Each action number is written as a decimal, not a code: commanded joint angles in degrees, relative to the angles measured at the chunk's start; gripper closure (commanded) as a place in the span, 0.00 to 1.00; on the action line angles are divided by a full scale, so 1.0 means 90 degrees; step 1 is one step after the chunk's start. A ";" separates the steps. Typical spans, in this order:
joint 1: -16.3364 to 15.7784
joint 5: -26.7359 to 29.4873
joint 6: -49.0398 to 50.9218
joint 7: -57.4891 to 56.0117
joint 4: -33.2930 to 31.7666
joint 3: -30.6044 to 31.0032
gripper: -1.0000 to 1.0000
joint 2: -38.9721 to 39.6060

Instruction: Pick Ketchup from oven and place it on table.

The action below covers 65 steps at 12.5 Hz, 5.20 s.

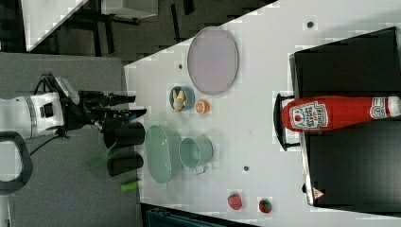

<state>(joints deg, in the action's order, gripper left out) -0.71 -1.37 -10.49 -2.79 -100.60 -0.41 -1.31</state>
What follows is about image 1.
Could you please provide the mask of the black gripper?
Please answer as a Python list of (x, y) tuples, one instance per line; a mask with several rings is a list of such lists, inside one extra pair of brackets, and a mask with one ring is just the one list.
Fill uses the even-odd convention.
[(100, 91), (78, 91), (61, 94), (61, 106), (64, 127), (68, 131), (78, 130), (87, 125), (104, 128), (105, 119), (118, 119), (124, 123), (131, 122), (147, 113), (140, 110), (110, 110), (110, 106), (134, 103), (136, 96), (105, 94)]

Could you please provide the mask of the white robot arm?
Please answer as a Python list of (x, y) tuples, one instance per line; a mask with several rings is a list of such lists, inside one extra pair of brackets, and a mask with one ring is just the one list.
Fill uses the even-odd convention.
[(145, 129), (136, 121), (147, 111), (121, 110), (115, 105), (134, 101), (132, 96), (102, 97), (91, 92), (90, 98), (72, 99), (68, 94), (51, 92), (35, 96), (18, 96), (1, 101), (1, 153), (15, 152), (17, 161), (1, 160), (1, 166), (17, 169), (13, 174), (1, 170), (1, 194), (7, 196), (29, 181), (33, 164), (26, 140), (40, 136), (64, 137), (68, 131), (96, 125), (104, 134), (107, 148), (140, 145)]

